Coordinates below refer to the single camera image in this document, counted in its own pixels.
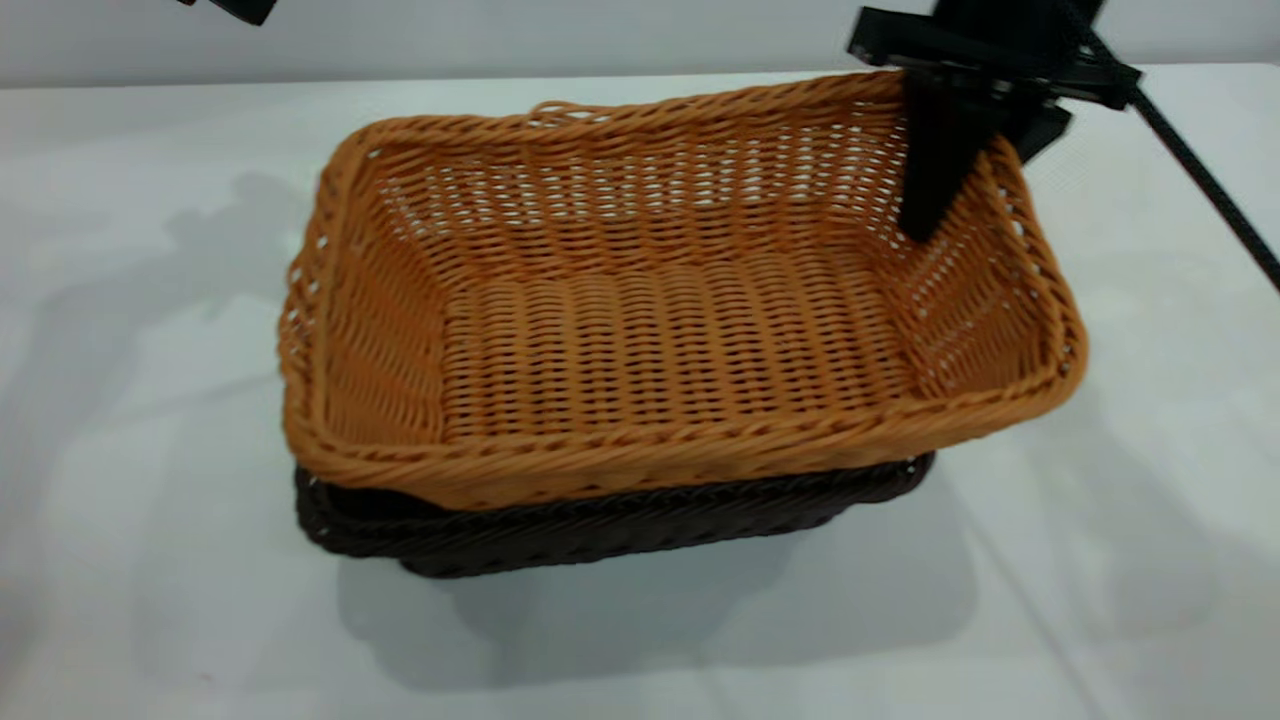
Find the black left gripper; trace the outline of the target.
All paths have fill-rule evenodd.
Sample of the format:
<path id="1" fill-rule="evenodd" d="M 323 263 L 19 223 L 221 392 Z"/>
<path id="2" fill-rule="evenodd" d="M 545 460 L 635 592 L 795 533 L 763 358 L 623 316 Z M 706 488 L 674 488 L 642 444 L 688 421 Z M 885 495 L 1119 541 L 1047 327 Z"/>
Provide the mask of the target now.
<path id="1" fill-rule="evenodd" d="M 211 0 L 206 1 L 247 26 L 261 27 L 274 12 L 276 0 Z"/>

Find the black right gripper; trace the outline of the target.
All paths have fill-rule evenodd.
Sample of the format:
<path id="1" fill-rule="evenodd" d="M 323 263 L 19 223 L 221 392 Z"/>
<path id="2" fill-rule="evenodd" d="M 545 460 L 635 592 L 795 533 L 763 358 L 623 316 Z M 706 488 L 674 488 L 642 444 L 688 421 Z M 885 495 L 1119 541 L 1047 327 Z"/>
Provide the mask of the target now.
<path id="1" fill-rule="evenodd" d="M 899 228 L 928 243 L 996 135 L 996 101 L 945 72 L 1125 109 L 1143 74 L 1096 33 L 1101 1 L 937 1 L 925 14 L 863 6 L 847 53 L 905 72 L 908 155 Z M 1004 137 L 1021 164 L 1069 129 L 1053 99 L 1016 104 Z"/>

